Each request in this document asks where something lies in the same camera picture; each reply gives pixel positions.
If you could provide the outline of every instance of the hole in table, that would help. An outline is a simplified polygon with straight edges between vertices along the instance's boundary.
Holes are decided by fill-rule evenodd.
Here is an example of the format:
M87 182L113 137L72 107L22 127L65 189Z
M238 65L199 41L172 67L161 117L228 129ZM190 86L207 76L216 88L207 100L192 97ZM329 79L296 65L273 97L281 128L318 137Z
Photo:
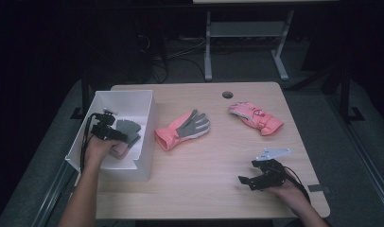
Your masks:
M224 98L230 99L230 98L232 98L234 96L234 94L232 92L223 92L222 96Z

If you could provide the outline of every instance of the pink glove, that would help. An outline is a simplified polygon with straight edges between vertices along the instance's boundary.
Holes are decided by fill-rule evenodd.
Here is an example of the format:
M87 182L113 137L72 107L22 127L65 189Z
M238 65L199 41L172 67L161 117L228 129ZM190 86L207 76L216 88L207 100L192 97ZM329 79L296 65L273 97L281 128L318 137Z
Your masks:
M230 113L238 115L250 127L260 129L262 135L270 135L284 124L271 114L264 113L251 102L237 102L228 110Z
M193 110L171 122L167 128L155 132L162 149L171 150L185 140L196 139L209 132L209 120L206 114Z

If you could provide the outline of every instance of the metal frame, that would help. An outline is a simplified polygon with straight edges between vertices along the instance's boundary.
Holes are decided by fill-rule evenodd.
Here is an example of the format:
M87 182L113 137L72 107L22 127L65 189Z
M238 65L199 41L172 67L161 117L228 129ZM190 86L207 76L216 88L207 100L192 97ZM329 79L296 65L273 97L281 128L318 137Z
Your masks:
M211 12L207 11L206 52L204 53L204 79L211 81L212 60L210 42L212 37L279 37L280 43L271 51L271 56L282 80L288 80L288 74L281 60L281 52L289 31L294 10L288 12L285 21L280 22L212 22Z

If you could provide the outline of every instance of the forearm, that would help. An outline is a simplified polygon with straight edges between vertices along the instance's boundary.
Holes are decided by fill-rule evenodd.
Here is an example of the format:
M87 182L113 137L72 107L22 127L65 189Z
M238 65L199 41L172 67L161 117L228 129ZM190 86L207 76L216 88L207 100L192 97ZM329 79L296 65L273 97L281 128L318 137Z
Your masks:
M98 171L99 165L85 167L59 226L95 226Z
M300 206L298 209L292 209L292 211L305 227L328 227L328 224L309 203Z

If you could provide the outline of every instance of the table leg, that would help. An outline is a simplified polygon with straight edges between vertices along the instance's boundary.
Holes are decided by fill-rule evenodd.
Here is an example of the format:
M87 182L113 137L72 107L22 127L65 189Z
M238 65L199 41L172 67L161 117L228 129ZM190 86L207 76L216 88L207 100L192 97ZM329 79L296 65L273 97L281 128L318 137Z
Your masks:
M206 20L206 53L204 53L204 80L212 80L212 59L210 58L210 11Z
M276 49L271 51L271 55L272 55L272 58L274 59L275 66L277 67L278 74L280 75L280 78L282 80L288 80L288 74L287 74L286 68L284 67L283 62L281 61L280 56L281 56L281 52L282 52L283 47L284 47L284 43L286 42L286 38L288 35L290 23L292 21L293 13L294 13L294 10L289 11L287 19L284 22L284 26L283 26L283 29L281 31L280 43L278 44Z

